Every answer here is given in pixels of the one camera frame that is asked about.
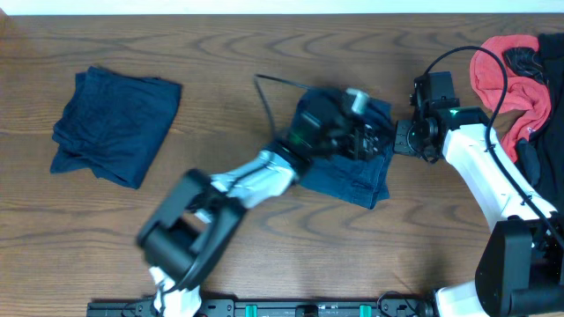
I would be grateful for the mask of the navy blue shorts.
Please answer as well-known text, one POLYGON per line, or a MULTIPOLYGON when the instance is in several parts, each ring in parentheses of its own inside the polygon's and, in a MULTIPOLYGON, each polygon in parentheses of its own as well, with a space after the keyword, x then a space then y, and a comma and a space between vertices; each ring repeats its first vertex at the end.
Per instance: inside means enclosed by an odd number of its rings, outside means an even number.
POLYGON ((315 192, 372 210, 377 202, 390 197, 386 176, 393 156, 391 104, 378 99, 367 103, 365 122, 375 128, 382 142, 375 157, 353 160, 343 155, 315 158, 300 184, 315 192))

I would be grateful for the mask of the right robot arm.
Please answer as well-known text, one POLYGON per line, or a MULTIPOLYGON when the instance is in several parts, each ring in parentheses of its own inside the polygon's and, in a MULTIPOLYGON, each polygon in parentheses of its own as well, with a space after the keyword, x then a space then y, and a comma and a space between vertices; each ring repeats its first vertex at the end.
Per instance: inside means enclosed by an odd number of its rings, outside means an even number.
POLYGON ((500 147, 480 107, 461 107, 448 72, 414 80, 410 120, 397 123, 394 151, 464 179, 491 231, 467 283, 433 295, 435 316, 531 316, 563 309, 563 216, 500 147))

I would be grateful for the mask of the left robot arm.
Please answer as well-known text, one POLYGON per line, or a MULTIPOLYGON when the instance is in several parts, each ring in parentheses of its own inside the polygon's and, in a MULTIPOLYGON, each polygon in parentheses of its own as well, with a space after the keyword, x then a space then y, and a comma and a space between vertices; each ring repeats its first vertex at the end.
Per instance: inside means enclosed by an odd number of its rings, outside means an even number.
POLYGON ((379 155, 389 121, 364 92, 310 90, 288 130, 254 160, 227 173, 186 172, 137 235, 158 287, 152 314, 194 315, 201 305, 197 287, 248 210, 282 195, 316 157, 369 161, 379 155))

